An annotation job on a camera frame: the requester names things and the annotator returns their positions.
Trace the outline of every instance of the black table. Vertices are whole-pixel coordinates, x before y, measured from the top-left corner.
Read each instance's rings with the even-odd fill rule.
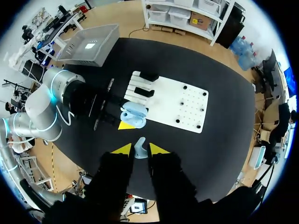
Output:
[[[225,65],[192,50],[161,42],[120,38],[101,68],[66,65],[92,86],[106,87],[115,78],[111,91],[124,96],[132,72],[158,73],[209,91],[206,119],[201,134],[163,125],[151,120],[142,129],[117,130],[100,123],[97,131],[82,120],[64,126],[56,146],[74,163],[95,174],[101,155],[142,136],[176,152],[184,172],[197,187],[199,201],[218,201],[232,188],[245,162],[254,124],[254,90],[247,80]],[[109,105],[119,116],[119,107]],[[135,159],[128,193],[154,199],[147,160]]]

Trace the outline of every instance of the yellow marker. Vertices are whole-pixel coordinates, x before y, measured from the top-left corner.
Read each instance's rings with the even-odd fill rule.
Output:
[[[124,129],[135,129],[135,127],[121,121],[120,125],[118,126],[118,130],[124,130]]]
[[[159,146],[154,145],[153,143],[150,143],[149,146],[150,146],[150,151],[151,151],[152,155],[158,154],[158,153],[161,153],[161,154],[170,153],[170,152],[167,152],[166,150],[160,148]]]
[[[130,150],[131,150],[131,146],[132,146],[132,143],[129,143],[129,144],[127,144],[127,145],[125,145],[125,146],[123,146],[123,147],[121,147],[119,149],[116,149],[115,151],[113,151],[111,153],[113,153],[113,154],[120,154],[120,153],[122,153],[122,154],[127,154],[129,156]]]

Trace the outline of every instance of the white board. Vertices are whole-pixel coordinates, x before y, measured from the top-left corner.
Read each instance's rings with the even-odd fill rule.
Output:
[[[139,75],[140,72],[133,72],[124,98],[145,105],[149,109],[146,119],[195,133],[202,132],[208,91],[165,77],[149,82]],[[155,94],[150,98],[143,97],[134,93],[136,87],[155,90]]]

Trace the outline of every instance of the gray basket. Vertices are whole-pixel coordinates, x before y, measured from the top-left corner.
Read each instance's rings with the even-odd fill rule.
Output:
[[[119,37],[118,24],[80,30],[69,40],[58,61],[102,67]]]

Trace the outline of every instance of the water bottle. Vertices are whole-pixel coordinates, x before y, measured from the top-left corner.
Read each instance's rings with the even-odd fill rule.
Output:
[[[242,38],[237,37],[229,47],[235,55],[241,55],[242,49],[244,49],[246,45],[245,39],[245,36],[243,36]]]
[[[238,63],[243,71],[247,71],[249,68],[254,67],[256,65],[256,52],[252,53],[246,51],[239,57]]]
[[[243,48],[240,50],[240,54],[239,56],[243,55],[246,51],[249,51],[251,53],[253,53],[253,42],[251,42],[250,44],[248,44],[247,42],[245,43],[245,45],[243,46]]]

